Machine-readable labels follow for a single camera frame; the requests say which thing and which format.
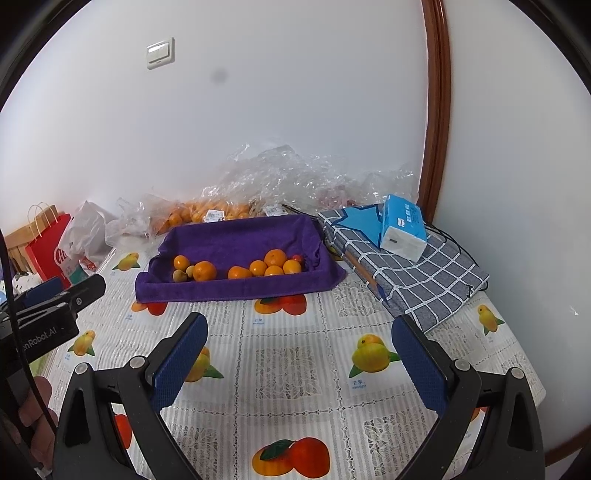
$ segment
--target plaid cloth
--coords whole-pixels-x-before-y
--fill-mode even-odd
[[[361,232],[334,222],[344,209],[319,213],[329,247],[365,280],[392,317],[412,315],[423,332],[456,313],[482,288],[488,274],[450,241],[428,232],[418,263],[377,248]]]

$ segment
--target wooden door frame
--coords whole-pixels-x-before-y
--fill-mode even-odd
[[[443,0],[421,0],[427,34],[427,130],[418,202],[432,222],[443,180],[452,109],[452,57]]]

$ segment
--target price label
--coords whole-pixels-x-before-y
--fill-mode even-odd
[[[221,222],[226,217],[226,212],[223,210],[208,210],[203,219],[204,223]]]
[[[274,203],[273,205],[265,205],[262,211],[265,212],[265,215],[267,215],[268,217],[278,217],[281,215],[287,215],[285,209],[278,203]]]

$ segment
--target blue gripper pad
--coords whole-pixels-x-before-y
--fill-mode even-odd
[[[42,301],[51,300],[58,293],[62,292],[64,287],[61,284],[60,277],[53,277],[42,284],[33,287],[25,292],[24,307],[30,308]]]
[[[443,417],[447,408],[445,379],[401,317],[392,323],[392,343],[425,406]]]
[[[207,320],[198,313],[152,378],[150,403],[155,412],[173,404],[206,341]]]

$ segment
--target blue tissue package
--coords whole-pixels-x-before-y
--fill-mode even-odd
[[[412,262],[418,262],[427,246],[421,209],[396,195],[388,195],[382,213],[380,247]]]

